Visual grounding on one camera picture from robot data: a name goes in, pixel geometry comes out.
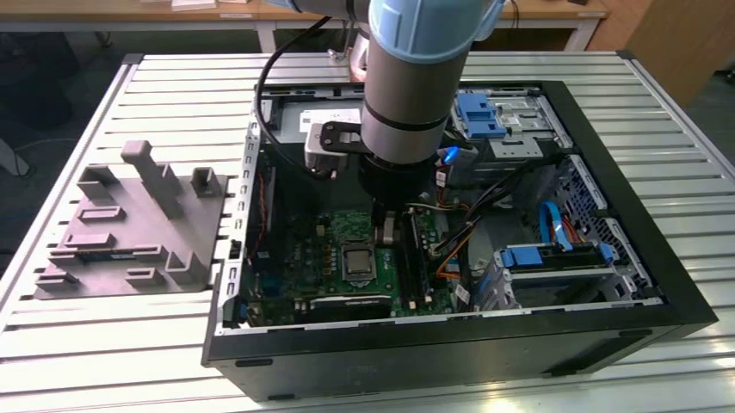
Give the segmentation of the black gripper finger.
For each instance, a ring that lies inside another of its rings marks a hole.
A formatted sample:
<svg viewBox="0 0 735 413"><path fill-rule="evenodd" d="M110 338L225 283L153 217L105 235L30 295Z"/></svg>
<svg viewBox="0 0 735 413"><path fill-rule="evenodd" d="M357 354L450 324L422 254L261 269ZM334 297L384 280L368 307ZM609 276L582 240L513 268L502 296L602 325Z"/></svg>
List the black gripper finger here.
<svg viewBox="0 0 735 413"><path fill-rule="evenodd" d="M392 247L396 243L396 213L376 212L372 217L374 228L374 244Z"/></svg>

